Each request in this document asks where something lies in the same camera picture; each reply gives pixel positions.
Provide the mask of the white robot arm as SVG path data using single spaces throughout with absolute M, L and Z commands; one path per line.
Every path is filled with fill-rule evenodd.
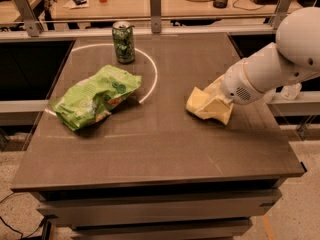
M 199 111 L 226 113 L 268 91 L 313 79 L 320 73 L 320 8 L 294 11 L 278 26 L 276 39 L 246 57 L 206 88 L 210 96 Z

